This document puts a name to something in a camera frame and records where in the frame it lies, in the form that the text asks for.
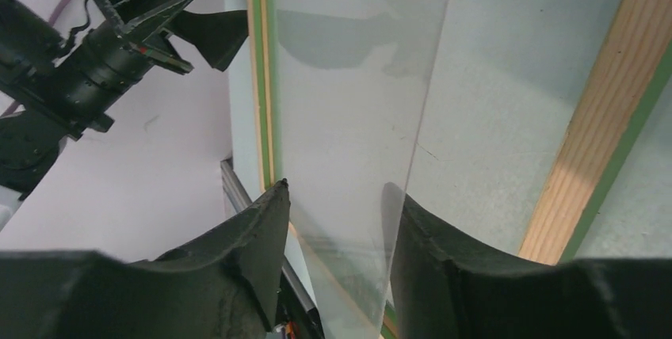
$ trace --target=wooden strip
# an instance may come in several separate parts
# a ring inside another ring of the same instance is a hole
[[[383,324],[383,327],[380,329],[380,336],[383,337],[383,339],[396,339],[397,336],[393,334],[393,332],[387,327],[385,324]]]
[[[399,334],[397,333],[397,325],[387,314],[383,316],[383,328],[389,331],[391,337],[399,337]]]
[[[276,182],[275,179],[275,165],[273,158],[273,112],[271,110],[271,100],[273,95],[271,95],[271,63],[270,63],[270,46],[269,46],[269,13],[273,11],[269,9],[270,3],[268,0],[260,0],[260,8],[262,12],[262,47],[264,55],[264,89],[265,89],[265,103],[266,103],[266,134],[268,136],[268,174],[269,180],[266,182],[266,188],[273,186]]]
[[[555,264],[672,39],[672,0],[622,0],[518,255]]]
[[[260,189],[273,185],[273,135],[270,115],[268,6],[266,0],[248,0],[250,57],[253,72],[255,123],[259,150]]]
[[[595,216],[598,215],[600,206],[604,203],[613,182],[616,181],[620,168],[625,164],[625,159],[628,157],[632,147],[635,146],[637,137],[639,137],[648,117],[653,112],[653,108],[660,98],[660,94],[667,86],[670,76],[672,76],[672,44],[667,47],[667,51],[660,60],[660,64],[651,80],[651,84],[647,87],[647,91],[642,96],[640,104],[632,114],[630,124],[628,124],[628,128],[620,138],[620,142],[613,152],[611,161],[609,161],[605,172],[602,174],[598,186],[595,187],[595,191],[593,191],[593,195],[590,197],[586,209],[581,214],[581,219],[578,220],[576,228],[574,229],[574,234],[567,243],[560,261],[569,261],[574,258],[578,248],[581,246],[581,242],[588,233],[590,224],[595,220]]]
[[[263,170],[263,152],[262,152],[262,134],[261,134],[261,121],[259,118],[259,76],[257,69],[257,34],[255,34],[255,8],[254,0],[247,0],[247,31],[250,34],[250,61],[252,62],[252,88],[254,95],[254,124],[257,128],[257,150],[258,150],[258,171],[259,171],[259,187],[262,191],[265,190],[264,182],[264,170]]]

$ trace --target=wooden frame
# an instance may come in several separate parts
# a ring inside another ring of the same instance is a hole
[[[670,77],[670,39],[672,0],[622,0],[519,256],[545,264],[573,257]]]

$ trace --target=glass pane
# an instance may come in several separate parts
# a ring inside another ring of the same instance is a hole
[[[276,177],[326,335],[376,338],[447,0],[273,1]]]

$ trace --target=white wall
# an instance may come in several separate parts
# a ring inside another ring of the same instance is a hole
[[[578,257],[672,256],[672,81],[628,155]]]
[[[59,0],[22,1],[46,17]],[[196,0],[189,9],[221,11],[223,0]],[[116,120],[109,133],[87,131],[69,142],[0,233],[0,248],[96,248],[132,261],[223,221],[219,162],[231,153],[227,76],[190,45],[178,42],[176,49],[193,73],[154,68],[109,110]]]
[[[449,0],[408,192],[516,253],[620,0]]]

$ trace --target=clear acrylic sheet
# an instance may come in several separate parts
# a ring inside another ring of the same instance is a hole
[[[276,172],[327,337],[376,338],[447,0],[273,0]]]

